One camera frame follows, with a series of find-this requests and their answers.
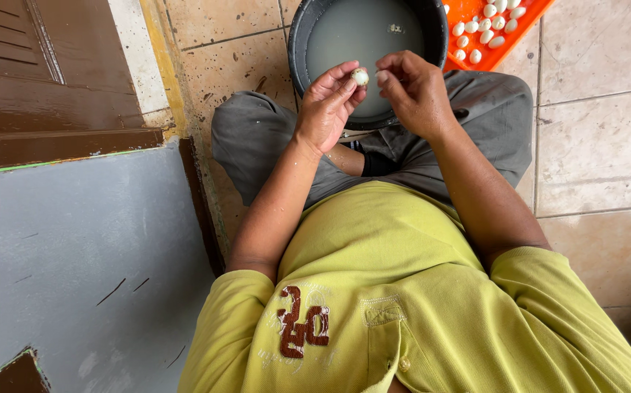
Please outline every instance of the embroidered number patch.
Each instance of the embroidered number patch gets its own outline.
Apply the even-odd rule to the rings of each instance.
[[[328,314],[330,309],[325,306],[312,306],[306,314],[306,323],[297,323],[301,309],[301,290],[288,285],[282,291],[281,297],[291,295],[293,302],[287,313],[285,308],[277,310],[276,315],[281,321],[281,343],[279,350],[282,355],[293,359],[303,359],[303,343],[311,345],[328,345]],[[320,319],[320,332],[316,334],[316,318]]]

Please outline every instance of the hand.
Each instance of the hand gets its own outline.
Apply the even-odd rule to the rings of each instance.
[[[376,62],[381,97],[388,98],[403,127],[432,143],[458,126],[439,67],[409,50]]]
[[[347,118],[366,98],[366,86],[358,87],[350,74],[358,61],[330,68],[303,94],[294,138],[308,143],[320,158],[342,135]]]

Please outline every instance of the door panel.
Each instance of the door panel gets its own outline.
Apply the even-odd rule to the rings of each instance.
[[[107,0],[37,0],[66,84],[135,94]]]
[[[39,35],[24,1],[0,0],[1,76],[55,81]]]
[[[0,132],[143,127],[136,96],[0,77]]]
[[[107,0],[0,0],[0,168],[163,143]]]

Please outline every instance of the black basin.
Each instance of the black basin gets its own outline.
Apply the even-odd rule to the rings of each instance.
[[[303,0],[294,15],[289,32],[289,68],[296,91],[301,97],[311,84],[306,72],[306,45],[315,22],[335,1],[337,0]],[[413,10],[422,27],[425,50],[423,57],[429,63],[444,68],[449,44],[449,29],[441,0],[404,1]],[[393,111],[388,111],[368,118],[350,116],[345,128],[355,131],[377,130],[392,124],[398,124],[398,118]]]

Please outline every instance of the forearm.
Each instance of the forearm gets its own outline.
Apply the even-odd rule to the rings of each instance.
[[[238,228],[226,271],[256,270],[276,282],[279,261],[299,223],[320,156],[303,141],[289,142]]]
[[[550,250],[527,205],[458,123],[429,142],[461,223],[488,271],[495,258],[512,248]]]

